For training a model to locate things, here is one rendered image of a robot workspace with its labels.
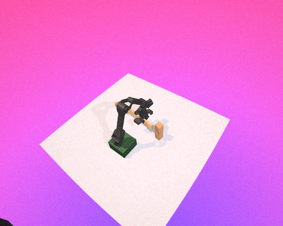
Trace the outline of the long wooden rail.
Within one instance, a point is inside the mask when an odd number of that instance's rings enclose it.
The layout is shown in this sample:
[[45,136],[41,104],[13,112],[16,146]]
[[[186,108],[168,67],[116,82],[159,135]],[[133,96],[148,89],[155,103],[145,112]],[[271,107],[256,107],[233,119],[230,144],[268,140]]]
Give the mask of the long wooden rail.
[[[130,113],[133,117],[135,117],[135,118],[139,118],[140,116],[139,115],[135,115],[134,114],[134,110],[132,110],[132,109],[130,109],[129,111],[128,111],[128,113]],[[144,119],[145,121],[144,121],[144,125],[145,126],[147,126],[149,129],[151,129],[151,130],[153,130],[153,124],[151,124],[150,122],[148,122],[146,119]]]

